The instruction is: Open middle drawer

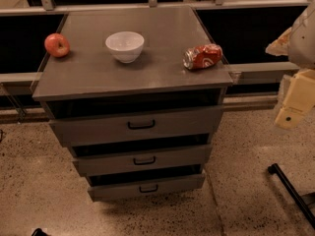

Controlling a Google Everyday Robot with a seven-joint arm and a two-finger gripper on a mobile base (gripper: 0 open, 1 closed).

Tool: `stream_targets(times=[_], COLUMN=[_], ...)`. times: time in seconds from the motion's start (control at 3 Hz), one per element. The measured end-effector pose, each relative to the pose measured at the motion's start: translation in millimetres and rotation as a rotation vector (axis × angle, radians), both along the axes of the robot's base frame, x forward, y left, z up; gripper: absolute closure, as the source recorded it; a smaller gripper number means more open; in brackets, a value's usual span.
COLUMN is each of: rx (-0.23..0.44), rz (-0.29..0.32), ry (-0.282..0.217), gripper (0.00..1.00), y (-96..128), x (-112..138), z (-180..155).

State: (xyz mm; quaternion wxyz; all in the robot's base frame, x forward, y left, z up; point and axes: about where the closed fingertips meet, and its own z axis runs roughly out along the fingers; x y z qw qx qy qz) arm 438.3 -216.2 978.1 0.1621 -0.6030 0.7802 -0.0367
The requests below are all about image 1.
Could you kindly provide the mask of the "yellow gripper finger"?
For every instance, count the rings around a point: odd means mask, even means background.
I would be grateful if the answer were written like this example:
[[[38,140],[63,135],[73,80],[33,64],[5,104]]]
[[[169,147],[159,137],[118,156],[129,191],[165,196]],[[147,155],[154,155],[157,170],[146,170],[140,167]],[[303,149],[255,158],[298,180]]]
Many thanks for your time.
[[[270,43],[265,52],[274,56],[286,56],[291,28],[285,30],[276,40]]]
[[[295,128],[315,106],[315,71],[302,70],[289,79],[290,84],[275,125],[285,130]]]

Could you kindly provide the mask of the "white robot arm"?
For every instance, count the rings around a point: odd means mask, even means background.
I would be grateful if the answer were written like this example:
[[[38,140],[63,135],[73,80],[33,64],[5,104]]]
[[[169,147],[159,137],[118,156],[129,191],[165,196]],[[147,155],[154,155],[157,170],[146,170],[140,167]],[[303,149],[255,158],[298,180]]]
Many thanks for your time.
[[[300,67],[289,79],[281,109],[275,119],[279,128],[290,130],[315,106],[315,0],[293,25],[266,48],[268,54],[287,56]]]

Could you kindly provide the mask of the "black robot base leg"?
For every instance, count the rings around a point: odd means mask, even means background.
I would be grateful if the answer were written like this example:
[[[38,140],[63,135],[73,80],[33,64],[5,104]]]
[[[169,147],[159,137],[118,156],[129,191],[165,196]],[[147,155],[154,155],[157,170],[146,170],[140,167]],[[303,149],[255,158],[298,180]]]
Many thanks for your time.
[[[312,192],[305,195],[299,195],[277,163],[270,165],[268,167],[268,172],[270,174],[276,174],[279,177],[283,186],[293,198],[304,217],[315,229],[315,212],[313,211],[313,208],[315,207],[315,193]]]

